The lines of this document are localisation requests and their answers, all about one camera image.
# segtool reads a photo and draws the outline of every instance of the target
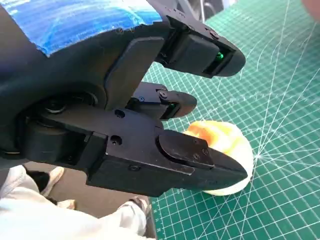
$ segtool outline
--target blue tape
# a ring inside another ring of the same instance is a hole
[[[0,0],[47,56],[97,34],[162,22],[146,0]]]

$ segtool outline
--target gray floor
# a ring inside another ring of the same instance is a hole
[[[25,166],[29,170],[44,172],[49,172],[55,168],[55,166],[49,164],[36,162],[28,162]],[[50,196],[56,201],[75,199],[78,211],[100,218],[113,213],[135,194],[87,186],[84,172],[66,168],[64,175],[54,186]],[[148,220],[146,236],[149,238],[155,237],[152,217]]]

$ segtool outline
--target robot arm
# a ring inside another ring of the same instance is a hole
[[[0,5],[0,168],[49,163],[84,171],[88,185],[147,196],[247,177],[206,141],[163,128],[195,108],[193,96],[141,82],[152,62],[232,76],[244,55],[183,12],[148,3],[161,21],[100,32],[50,56]]]

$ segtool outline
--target sponge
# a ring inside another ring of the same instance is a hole
[[[184,134],[206,140],[208,146],[240,163],[247,173],[247,177],[238,183],[217,190],[207,190],[205,193],[215,196],[235,194],[244,189],[252,177],[254,155],[249,141],[241,130],[234,124],[219,121],[193,122]]]

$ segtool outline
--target white pants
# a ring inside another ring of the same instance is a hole
[[[146,216],[131,201],[102,218],[55,206],[21,165],[10,169],[0,190],[0,239],[146,240],[145,229]]]

